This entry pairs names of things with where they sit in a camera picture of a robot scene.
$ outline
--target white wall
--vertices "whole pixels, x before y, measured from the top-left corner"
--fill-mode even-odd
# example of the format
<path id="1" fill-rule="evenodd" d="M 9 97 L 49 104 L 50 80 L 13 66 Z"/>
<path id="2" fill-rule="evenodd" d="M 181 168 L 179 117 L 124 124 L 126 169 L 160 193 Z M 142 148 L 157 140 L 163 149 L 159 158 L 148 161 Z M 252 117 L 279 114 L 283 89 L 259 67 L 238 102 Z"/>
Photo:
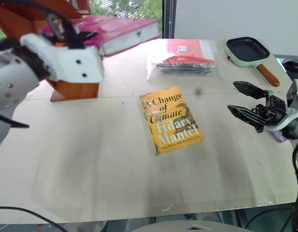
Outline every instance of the white wall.
<path id="1" fill-rule="evenodd" d="M 175 38 L 264 40 L 272 53 L 298 56 L 298 0 L 177 0 Z"/>

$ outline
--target white table surface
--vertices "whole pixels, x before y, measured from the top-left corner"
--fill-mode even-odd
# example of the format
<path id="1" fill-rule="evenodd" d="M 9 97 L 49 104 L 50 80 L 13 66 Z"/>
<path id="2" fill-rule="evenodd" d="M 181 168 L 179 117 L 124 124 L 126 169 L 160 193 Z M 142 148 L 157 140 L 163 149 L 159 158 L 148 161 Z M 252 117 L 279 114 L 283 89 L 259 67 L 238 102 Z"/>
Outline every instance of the white table surface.
<path id="1" fill-rule="evenodd" d="M 291 84 L 273 56 L 265 65 L 280 80 L 269 86 L 253 69 L 239 68 L 218 42 L 223 75 L 146 80 L 142 44 L 104 60 L 99 98 L 52 103 L 42 82 L 16 109 L 0 147 L 0 205 L 24 207 L 56 222 L 139 218 L 292 202 L 297 184 L 292 146 L 236 119 L 227 105 L 259 102 L 232 82 L 249 81 L 285 99 Z M 178 85 L 204 142 L 155 156 L 138 96 Z M 195 95 L 195 89 L 201 95 Z M 0 223 L 38 223 L 0 211 Z"/>

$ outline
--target pink book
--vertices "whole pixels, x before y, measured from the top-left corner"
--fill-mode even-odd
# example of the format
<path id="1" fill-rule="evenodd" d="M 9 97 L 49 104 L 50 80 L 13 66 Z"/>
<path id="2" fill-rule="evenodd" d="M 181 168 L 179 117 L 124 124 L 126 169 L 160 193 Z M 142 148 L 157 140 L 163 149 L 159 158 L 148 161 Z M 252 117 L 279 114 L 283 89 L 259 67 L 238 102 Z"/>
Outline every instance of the pink book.
<path id="1" fill-rule="evenodd" d="M 101 56 L 111 56 L 143 42 L 160 37 L 159 20 L 146 18 L 117 18 L 113 16 L 90 16 L 72 21 L 76 31 L 92 32 L 95 35 L 84 41 L 94 45 Z M 52 36 L 49 27 L 40 34 Z"/>

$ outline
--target frying pan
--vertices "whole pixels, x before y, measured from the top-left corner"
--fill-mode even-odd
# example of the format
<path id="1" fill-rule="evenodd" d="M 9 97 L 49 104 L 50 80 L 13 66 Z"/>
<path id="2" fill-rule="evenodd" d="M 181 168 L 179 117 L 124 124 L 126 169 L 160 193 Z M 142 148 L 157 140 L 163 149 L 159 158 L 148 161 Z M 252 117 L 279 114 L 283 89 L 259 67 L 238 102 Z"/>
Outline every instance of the frying pan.
<path id="1" fill-rule="evenodd" d="M 225 53 L 227 58 L 239 67 L 252 66 L 275 87 L 279 80 L 262 64 L 269 57 L 269 51 L 256 39 L 241 37 L 226 42 Z"/>

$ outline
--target pan handle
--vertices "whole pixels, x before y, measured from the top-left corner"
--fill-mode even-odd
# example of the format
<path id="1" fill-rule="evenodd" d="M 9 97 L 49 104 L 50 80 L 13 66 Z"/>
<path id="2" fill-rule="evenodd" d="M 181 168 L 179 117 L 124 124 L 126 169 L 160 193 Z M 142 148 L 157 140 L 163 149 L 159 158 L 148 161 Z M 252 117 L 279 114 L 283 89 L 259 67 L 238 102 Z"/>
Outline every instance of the pan handle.
<path id="1" fill-rule="evenodd" d="M 259 64 L 256 69 L 265 77 L 265 79 L 274 87 L 280 85 L 279 80 L 263 65 Z"/>

